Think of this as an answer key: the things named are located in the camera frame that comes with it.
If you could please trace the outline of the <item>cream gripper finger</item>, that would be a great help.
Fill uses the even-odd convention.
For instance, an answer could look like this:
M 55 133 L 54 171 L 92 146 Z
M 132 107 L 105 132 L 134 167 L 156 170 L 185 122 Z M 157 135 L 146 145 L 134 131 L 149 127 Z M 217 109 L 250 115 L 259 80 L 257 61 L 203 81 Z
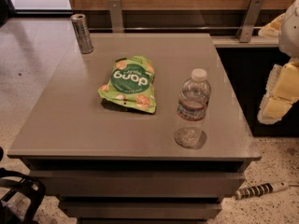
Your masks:
M 282 13 L 274 18 L 272 21 L 268 22 L 263 26 L 259 32 L 258 36 L 260 37 L 278 37 L 281 25 L 283 23 L 285 14 Z
M 284 65 L 275 64 L 265 90 L 257 119 L 261 124 L 272 125 L 281 121 L 299 101 L 299 61 L 291 59 Z

